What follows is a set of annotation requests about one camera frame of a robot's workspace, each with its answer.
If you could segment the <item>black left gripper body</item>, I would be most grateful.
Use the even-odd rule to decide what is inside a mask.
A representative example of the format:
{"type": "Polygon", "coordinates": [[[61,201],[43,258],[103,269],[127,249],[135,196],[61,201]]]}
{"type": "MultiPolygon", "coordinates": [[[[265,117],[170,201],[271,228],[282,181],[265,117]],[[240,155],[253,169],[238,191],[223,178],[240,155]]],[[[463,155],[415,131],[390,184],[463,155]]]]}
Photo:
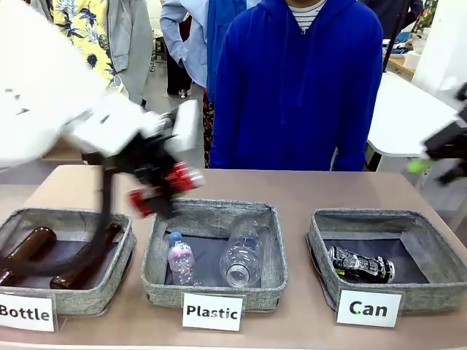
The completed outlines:
{"type": "Polygon", "coordinates": [[[138,133],[115,156],[104,157],[99,152],[83,153],[82,160],[88,165],[103,166],[105,170],[114,174],[127,173],[139,178],[163,178],[177,164],[176,158],[166,147],[166,142],[170,139],[172,136],[164,134],[144,138],[138,133]]]}

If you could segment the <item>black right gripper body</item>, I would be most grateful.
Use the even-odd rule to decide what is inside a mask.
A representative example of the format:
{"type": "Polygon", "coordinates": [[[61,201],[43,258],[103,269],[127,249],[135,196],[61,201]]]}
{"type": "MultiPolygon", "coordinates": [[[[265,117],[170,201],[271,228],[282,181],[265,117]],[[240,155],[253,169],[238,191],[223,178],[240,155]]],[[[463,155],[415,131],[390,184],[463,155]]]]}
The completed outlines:
{"type": "Polygon", "coordinates": [[[467,171],[467,82],[455,98],[463,105],[457,119],[425,141],[425,153],[430,160],[456,159],[452,171],[467,171]]]}

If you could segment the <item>crushed red can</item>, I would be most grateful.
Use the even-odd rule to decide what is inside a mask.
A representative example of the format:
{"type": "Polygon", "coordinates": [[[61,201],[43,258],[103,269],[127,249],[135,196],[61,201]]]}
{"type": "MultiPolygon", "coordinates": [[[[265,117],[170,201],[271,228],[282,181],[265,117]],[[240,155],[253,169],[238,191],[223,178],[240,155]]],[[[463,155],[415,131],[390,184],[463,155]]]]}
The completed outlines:
{"type": "Polygon", "coordinates": [[[145,216],[143,213],[142,200],[144,197],[153,194],[161,194],[167,198],[172,199],[174,204],[174,201],[177,198],[204,185],[204,177],[201,172],[197,169],[188,167],[185,162],[178,162],[175,164],[173,169],[169,172],[167,179],[171,185],[170,192],[154,192],[152,189],[144,186],[144,188],[132,190],[128,194],[130,204],[139,212],[142,217],[149,217],[145,216]]]}

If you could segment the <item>small pink plastic bottle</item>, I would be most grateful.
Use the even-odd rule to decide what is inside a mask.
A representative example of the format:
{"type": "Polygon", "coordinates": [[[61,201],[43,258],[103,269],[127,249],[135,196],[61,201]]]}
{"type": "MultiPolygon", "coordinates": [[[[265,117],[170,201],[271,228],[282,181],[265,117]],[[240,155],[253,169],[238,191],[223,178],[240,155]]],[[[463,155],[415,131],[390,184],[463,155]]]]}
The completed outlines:
{"type": "Polygon", "coordinates": [[[185,242],[180,232],[169,234],[168,264],[172,283],[182,286],[201,286],[195,274],[195,259],[191,247],[185,242]]]}

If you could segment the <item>large clear plastic bottle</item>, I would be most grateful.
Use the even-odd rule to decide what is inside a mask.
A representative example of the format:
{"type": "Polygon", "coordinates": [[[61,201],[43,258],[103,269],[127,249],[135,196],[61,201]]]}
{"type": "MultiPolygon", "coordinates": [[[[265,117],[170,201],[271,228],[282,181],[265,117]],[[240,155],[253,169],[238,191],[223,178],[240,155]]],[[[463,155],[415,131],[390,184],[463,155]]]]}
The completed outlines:
{"type": "Polygon", "coordinates": [[[230,287],[255,287],[259,283],[263,267],[262,229],[264,226],[252,217],[233,224],[220,258],[220,271],[230,287]]]}

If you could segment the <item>small brown glass bottle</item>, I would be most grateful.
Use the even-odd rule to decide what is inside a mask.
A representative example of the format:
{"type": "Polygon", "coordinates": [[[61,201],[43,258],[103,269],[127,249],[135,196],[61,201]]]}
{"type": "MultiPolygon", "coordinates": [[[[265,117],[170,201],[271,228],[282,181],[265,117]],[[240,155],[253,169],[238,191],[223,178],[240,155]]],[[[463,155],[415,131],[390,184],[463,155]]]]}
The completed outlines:
{"type": "Polygon", "coordinates": [[[50,281],[51,289],[83,289],[87,281],[99,270],[104,263],[107,254],[111,251],[113,239],[123,229],[118,222],[112,222],[104,233],[104,251],[95,257],[85,268],[74,269],[64,274],[54,277],[50,281]]]}

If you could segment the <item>crushed black can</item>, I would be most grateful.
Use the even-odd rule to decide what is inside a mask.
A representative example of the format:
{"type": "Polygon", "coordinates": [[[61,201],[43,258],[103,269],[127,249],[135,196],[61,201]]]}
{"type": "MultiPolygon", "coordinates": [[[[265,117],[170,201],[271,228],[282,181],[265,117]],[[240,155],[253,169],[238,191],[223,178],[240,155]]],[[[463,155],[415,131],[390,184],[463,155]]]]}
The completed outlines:
{"type": "Polygon", "coordinates": [[[381,256],[366,257],[340,246],[331,246],[328,255],[340,276],[369,284],[388,284],[395,277],[393,262],[381,256]]]}

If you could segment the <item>grey fabric basket plastic label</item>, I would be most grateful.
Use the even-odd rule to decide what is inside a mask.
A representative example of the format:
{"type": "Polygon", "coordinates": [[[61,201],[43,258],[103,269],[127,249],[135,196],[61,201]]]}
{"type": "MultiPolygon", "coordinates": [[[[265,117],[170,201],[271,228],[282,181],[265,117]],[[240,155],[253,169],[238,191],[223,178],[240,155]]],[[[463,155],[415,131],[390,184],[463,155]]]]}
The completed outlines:
{"type": "Polygon", "coordinates": [[[237,297],[246,312],[273,312],[287,284],[285,245],[277,210],[261,202],[180,199],[177,216],[155,218],[142,263],[142,282],[154,306],[181,308],[184,293],[237,297]],[[247,287],[230,287],[220,268],[234,228],[258,225],[259,279],[247,287]],[[169,234],[179,232],[194,254],[194,282],[176,285],[168,262],[169,234]]]}

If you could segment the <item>grey fabric basket can label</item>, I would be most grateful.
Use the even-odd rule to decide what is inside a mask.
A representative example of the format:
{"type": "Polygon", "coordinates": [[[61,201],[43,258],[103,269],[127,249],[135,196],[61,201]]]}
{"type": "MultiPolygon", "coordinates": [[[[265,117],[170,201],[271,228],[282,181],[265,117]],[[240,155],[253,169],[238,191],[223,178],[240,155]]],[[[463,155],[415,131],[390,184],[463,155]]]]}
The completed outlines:
{"type": "Polygon", "coordinates": [[[402,296],[404,313],[454,311],[467,296],[467,264],[428,219],[414,211],[318,209],[306,241],[328,305],[343,290],[402,296]],[[336,271],[331,249],[391,261],[391,281],[366,282],[336,271]]]}

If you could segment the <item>grey fabric basket bottle label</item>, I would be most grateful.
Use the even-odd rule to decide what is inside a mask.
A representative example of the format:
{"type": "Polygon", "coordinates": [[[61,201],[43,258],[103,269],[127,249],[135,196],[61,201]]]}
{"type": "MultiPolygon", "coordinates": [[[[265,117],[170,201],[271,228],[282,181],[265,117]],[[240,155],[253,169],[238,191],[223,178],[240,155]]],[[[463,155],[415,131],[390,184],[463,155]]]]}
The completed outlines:
{"type": "MultiPolygon", "coordinates": [[[[58,241],[46,263],[56,263],[75,255],[95,230],[98,213],[91,210],[23,208],[14,211],[0,225],[0,252],[10,253],[34,228],[52,229],[58,241]]],[[[0,293],[25,295],[35,298],[55,298],[55,309],[61,316],[98,316],[105,312],[125,278],[136,237],[132,220],[121,213],[112,213],[111,222],[122,226],[113,239],[111,249],[102,266],[82,289],[51,289],[50,277],[28,277],[15,287],[0,286],[0,293]]]]}

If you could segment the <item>white sign reading Can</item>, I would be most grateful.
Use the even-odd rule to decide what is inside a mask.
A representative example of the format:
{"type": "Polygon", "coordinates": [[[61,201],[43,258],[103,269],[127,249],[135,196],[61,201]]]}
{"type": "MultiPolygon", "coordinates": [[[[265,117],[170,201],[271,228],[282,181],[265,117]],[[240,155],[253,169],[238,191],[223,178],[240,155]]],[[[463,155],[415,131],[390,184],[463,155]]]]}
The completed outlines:
{"type": "Polygon", "coordinates": [[[338,324],[394,328],[404,294],[343,289],[336,308],[338,324]]]}

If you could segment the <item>white table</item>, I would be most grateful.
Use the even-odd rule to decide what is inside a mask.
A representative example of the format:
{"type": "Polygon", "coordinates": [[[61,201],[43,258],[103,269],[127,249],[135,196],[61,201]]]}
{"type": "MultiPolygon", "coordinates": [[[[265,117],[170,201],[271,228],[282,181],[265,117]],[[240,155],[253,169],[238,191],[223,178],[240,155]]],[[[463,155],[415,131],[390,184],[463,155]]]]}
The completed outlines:
{"type": "Polygon", "coordinates": [[[454,121],[456,115],[456,109],[397,74],[385,72],[368,143],[385,156],[417,157],[424,140],[454,121]]]}

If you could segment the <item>person in floral skirt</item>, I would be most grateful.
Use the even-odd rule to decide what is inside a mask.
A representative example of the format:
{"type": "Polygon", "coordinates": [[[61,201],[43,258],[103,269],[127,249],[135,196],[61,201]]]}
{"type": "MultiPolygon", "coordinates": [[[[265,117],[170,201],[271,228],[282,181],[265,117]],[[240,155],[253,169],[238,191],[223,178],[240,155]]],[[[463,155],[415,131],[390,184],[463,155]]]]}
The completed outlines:
{"type": "Polygon", "coordinates": [[[225,34],[234,18],[261,0],[209,0],[207,12],[207,86],[203,96],[204,165],[210,167],[215,116],[217,65],[225,34]]]}

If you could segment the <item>wooden shelf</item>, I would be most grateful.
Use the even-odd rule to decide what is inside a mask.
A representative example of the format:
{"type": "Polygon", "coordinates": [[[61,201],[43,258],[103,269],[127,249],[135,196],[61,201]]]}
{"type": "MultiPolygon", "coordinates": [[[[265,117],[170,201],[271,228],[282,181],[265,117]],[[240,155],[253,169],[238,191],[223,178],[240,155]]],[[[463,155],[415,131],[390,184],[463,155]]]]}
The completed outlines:
{"type": "Polygon", "coordinates": [[[69,142],[59,139],[42,159],[45,161],[81,162],[82,156],[80,151],[74,148],[69,142]]]}

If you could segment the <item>white sign reading Plastic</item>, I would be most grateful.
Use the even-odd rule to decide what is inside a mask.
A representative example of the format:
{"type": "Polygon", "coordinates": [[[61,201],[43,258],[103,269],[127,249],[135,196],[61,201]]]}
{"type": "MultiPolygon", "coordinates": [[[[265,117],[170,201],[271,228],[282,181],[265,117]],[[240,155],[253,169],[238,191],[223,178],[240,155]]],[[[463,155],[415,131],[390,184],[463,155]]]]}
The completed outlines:
{"type": "Polygon", "coordinates": [[[243,312],[241,297],[183,295],[182,326],[228,332],[240,331],[243,312]]]}

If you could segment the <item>person in light blue shirt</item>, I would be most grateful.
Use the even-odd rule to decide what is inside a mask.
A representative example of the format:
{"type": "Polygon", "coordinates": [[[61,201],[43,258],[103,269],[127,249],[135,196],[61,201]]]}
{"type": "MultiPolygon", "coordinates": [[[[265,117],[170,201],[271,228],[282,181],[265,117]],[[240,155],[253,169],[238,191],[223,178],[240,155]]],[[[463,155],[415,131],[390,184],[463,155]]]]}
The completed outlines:
{"type": "Polygon", "coordinates": [[[240,96],[248,56],[239,24],[260,0],[165,0],[160,27],[168,51],[190,78],[207,89],[209,100],[240,96]]]}

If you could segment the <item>person in yellow floral shirt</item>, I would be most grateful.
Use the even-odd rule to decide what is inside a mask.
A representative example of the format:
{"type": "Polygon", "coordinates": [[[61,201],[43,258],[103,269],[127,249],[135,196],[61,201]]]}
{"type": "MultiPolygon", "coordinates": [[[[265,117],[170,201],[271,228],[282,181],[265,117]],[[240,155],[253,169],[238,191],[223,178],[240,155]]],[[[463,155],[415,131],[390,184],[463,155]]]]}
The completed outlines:
{"type": "Polygon", "coordinates": [[[153,32],[145,0],[47,0],[54,25],[107,86],[145,105],[153,32]]]}

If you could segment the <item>large brown glass bottle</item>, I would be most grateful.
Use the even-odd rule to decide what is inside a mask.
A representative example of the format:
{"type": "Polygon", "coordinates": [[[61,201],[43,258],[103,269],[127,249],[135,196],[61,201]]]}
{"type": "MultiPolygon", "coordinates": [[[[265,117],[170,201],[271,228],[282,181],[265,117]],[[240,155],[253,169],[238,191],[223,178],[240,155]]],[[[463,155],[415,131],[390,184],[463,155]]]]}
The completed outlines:
{"type": "MultiPolygon", "coordinates": [[[[37,263],[50,252],[56,240],[56,234],[48,227],[36,227],[7,255],[7,260],[37,263]]],[[[17,275],[8,268],[2,268],[0,286],[13,287],[28,277],[28,274],[17,275]]]]}

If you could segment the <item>person in dark clothes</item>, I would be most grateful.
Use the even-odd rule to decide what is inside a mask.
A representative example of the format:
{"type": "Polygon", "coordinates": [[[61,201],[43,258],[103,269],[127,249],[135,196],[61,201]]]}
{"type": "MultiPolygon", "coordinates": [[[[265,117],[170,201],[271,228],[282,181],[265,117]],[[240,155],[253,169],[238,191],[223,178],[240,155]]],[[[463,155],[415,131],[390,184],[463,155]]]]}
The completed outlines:
{"type": "Polygon", "coordinates": [[[395,28],[398,32],[414,23],[423,10],[422,0],[408,0],[404,15],[402,9],[406,0],[374,0],[374,11],[381,23],[384,38],[389,39],[395,28]]]}

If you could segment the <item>person in blue hoodie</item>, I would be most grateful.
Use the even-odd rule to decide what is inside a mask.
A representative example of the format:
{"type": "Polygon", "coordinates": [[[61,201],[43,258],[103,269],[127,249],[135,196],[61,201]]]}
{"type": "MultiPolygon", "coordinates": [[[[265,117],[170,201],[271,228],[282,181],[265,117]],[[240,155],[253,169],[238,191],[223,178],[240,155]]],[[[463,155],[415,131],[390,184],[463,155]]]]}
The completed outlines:
{"type": "Polygon", "coordinates": [[[220,51],[210,166],[361,171],[382,28],[358,0],[261,0],[220,51]]]}

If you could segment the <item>white sign reading Bottle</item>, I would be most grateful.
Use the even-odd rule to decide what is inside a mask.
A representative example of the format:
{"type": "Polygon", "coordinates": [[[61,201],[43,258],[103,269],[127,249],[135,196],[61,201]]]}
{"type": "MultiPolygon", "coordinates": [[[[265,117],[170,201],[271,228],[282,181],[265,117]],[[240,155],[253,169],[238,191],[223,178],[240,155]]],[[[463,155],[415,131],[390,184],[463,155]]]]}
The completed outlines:
{"type": "Polygon", "coordinates": [[[53,333],[55,319],[55,301],[51,297],[0,293],[0,327],[53,333]]]}

